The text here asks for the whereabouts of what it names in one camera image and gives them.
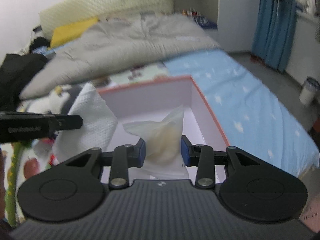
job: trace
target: blue curtain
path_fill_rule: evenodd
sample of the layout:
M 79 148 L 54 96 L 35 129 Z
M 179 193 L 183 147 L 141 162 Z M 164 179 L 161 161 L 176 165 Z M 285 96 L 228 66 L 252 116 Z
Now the blue curtain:
M 260 0 L 252 54 L 283 72 L 287 66 L 296 25 L 296 2 Z

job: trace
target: yellow pillow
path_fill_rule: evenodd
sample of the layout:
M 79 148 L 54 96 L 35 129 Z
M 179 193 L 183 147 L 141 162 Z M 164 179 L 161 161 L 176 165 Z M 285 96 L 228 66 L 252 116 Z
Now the yellow pillow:
M 50 47 L 55 48 L 81 36 L 89 27 L 98 22 L 98 17 L 57 27 L 53 31 Z

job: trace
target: trash can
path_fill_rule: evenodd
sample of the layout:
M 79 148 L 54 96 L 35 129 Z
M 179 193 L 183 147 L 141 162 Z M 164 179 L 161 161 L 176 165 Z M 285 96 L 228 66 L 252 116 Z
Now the trash can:
M 300 102 L 305 106 L 310 106 L 318 91 L 320 91 L 319 82 L 312 77 L 307 77 L 299 97 Z

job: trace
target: open box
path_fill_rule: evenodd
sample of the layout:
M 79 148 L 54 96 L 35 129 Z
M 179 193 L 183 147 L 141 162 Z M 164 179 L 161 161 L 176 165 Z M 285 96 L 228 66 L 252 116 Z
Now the open box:
M 214 150 L 225 151 L 229 146 L 217 118 L 207 103 L 204 95 L 191 76 L 161 78 L 152 82 L 143 82 L 110 89 L 98 90 L 118 119 L 116 131 L 110 141 L 107 151 L 113 151 L 123 144 L 135 145 L 138 136 L 124 131 L 122 124 L 135 121 L 159 122 L 174 108 L 183 105 L 183 135 L 186 135 L 192 144 L 206 144 Z M 194 184 L 196 167 L 188 167 L 189 179 Z M 108 182 L 110 168 L 105 168 L 101 181 Z M 215 166 L 216 183 L 225 180 L 223 166 Z M 130 172 L 129 179 L 142 178 Z

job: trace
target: cream quilted headboard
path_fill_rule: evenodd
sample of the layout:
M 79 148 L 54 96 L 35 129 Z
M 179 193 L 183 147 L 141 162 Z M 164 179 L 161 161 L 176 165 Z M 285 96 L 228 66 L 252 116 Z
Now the cream quilted headboard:
M 56 27 L 90 17 L 129 10 L 173 12 L 173 0 L 65 0 L 39 13 L 43 34 L 50 39 Z

